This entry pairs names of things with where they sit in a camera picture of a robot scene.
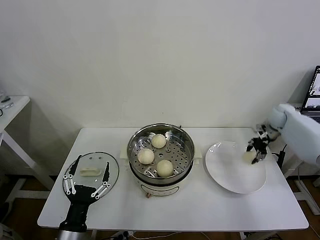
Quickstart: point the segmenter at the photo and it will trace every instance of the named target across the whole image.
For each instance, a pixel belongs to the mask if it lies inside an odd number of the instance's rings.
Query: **laptop screen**
[[[316,66],[302,111],[320,111],[320,66]]]

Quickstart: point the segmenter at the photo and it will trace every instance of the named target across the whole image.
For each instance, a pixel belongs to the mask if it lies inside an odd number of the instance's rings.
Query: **steamer basket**
[[[167,142],[163,148],[155,148],[151,139],[156,134],[165,136]],[[138,153],[142,149],[154,152],[154,161],[144,165],[138,161]],[[166,123],[156,123],[138,130],[130,139],[127,155],[134,175],[152,186],[170,186],[180,182],[190,172],[195,156],[195,146],[191,137],[180,127]],[[157,163],[169,160],[173,165],[173,175],[160,177],[157,174]]]

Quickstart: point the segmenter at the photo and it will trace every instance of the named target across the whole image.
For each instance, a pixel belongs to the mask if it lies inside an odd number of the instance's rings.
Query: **laptop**
[[[314,75],[301,108],[301,114],[320,123],[320,66],[316,66]]]

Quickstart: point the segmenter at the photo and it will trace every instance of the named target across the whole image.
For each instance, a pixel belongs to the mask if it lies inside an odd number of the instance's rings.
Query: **wooden floor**
[[[304,179],[303,182],[312,194],[315,201],[320,206],[320,187],[313,187],[313,179]],[[297,192],[298,189],[293,180],[288,180],[288,183],[293,192]],[[8,185],[4,185],[0,189],[0,201],[5,199],[4,195],[8,194],[9,188],[14,185],[14,180]],[[23,186],[23,190],[45,190],[36,179],[30,178]],[[45,205],[45,200],[41,199],[16,199],[13,203],[13,208],[9,216],[5,219],[4,224],[14,229],[24,240],[54,240],[57,237],[58,230],[43,228],[37,225],[38,217],[42,208]],[[313,228],[320,234],[320,215],[315,216],[310,211],[305,201],[299,201],[299,204]],[[97,240],[110,237],[114,234],[114,231],[98,231]],[[136,232],[134,234],[137,238],[148,238],[154,236],[164,236],[170,234],[169,232]],[[283,240],[318,240],[317,235],[309,227],[305,230],[298,231],[281,231],[278,233]],[[206,232],[206,235],[211,240],[240,240],[239,233],[237,232]],[[206,240],[207,238],[198,232],[184,232],[175,234],[166,238],[166,240]]]

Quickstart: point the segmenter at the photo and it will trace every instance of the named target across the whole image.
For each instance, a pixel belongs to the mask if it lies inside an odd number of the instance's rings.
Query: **white wall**
[[[25,145],[55,173],[81,127],[250,127],[273,105],[302,102],[320,64],[319,9],[318,0],[1,1],[0,87],[31,97]]]

